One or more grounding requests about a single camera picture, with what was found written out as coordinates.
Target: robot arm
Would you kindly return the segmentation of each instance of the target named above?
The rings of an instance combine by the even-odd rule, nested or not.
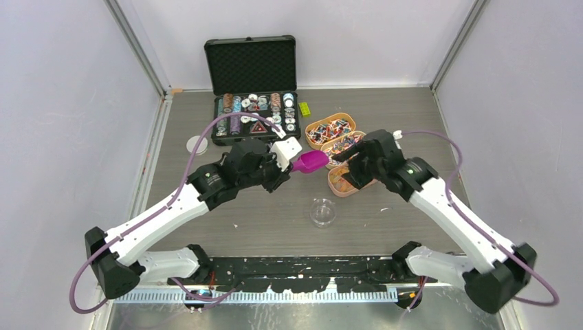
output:
[[[271,147],[260,140],[243,140],[229,153],[224,153],[218,162],[200,166],[188,176],[171,207],[113,244],[91,264],[106,298],[121,297],[140,281],[165,281],[168,277],[205,278],[210,261],[198,245],[168,252],[147,250],[186,222],[234,199],[242,189],[261,185],[269,193],[273,192],[289,179],[291,159],[301,150],[294,137],[277,141]],[[127,228],[159,212],[176,192],[118,227],[106,232],[97,227],[88,231],[85,234],[87,256],[119,237]]]
[[[429,276],[464,289],[484,311],[496,313],[528,282],[530,275],[490,244],[450,205],[445,196],[446,183],[429,164],[418,157],[405,159],[393,134],[385,130],[367,134],[352,148],[336,155],[347,161],[349,172],[343,177],[356,188],[373,179],[399,194],[435,221],[466,253],[451,256],[409,242],[393,254],[403,272]],[[526,243],[516,246],[491,229],[466,205],[452,196],[453,202],[480,229],[496,242],[533,267],[536,252]]]

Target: magenta plastic spoon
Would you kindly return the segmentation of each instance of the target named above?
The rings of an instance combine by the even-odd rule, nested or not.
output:
[[[328,156],[320,150],[312,150],[300,155],[294,162],[292,172],[300,171],[304,174],[312,173],[315,170],[325,167],[329,162]]]

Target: white wall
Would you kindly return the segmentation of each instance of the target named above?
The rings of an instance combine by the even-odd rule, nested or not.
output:
[[[103,1],[2,1],[0,77],[1,328],[82,329],[83,234],[127,218],[159,98]]]
[[[160,75],[184,89],[211,88],[208,39],[283,34],[297,38],[299,86],[428,85],[472,3],[120,0]]]
[[[438,90],[472,207],[530,243],[561,296],[522,305],[528,330],[583,324],[582,14],[578,0],[491,1]],[[535,280],[520,295],[550,300]]]

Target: metal plate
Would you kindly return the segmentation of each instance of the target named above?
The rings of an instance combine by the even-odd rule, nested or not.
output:
[[[463,291],[439,286],[427,287],[423,302],[411,313],[392,302],[224,304],[202,313],[189,313],[181,303],[116,303],[113,306],[107,329],[143,329],[140,327],[165,330],[504,329],[500,316],[481,311]]]

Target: small electronic component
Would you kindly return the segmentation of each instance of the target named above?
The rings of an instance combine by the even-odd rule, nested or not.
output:
[[[265,96],[265,95],[259,96],[259,98],[257,99],[257,104],[258,105],[266,105],[267,104],[267,96]]]
[[[356,142],[362,140],[362,136],[363,135],[356,135],[356,133],[353,135],[343,136],[338,141],[334,142],[332,146],[326,148],[325,150],[322,150],[324,151],[324,153],[326,153],[328,159],[330,160],[328,164],[333,166],[339,166],[341,162],[333,160],[332,156],[347,150],[348,148],[356,144]]]
[[[307,135],[314,144],[324,144],[330,140],[336,139],[341,135],[352,132],[352,127],[348,120],[341,118],[335,119],[328,124],[320,124],[310,130]]]

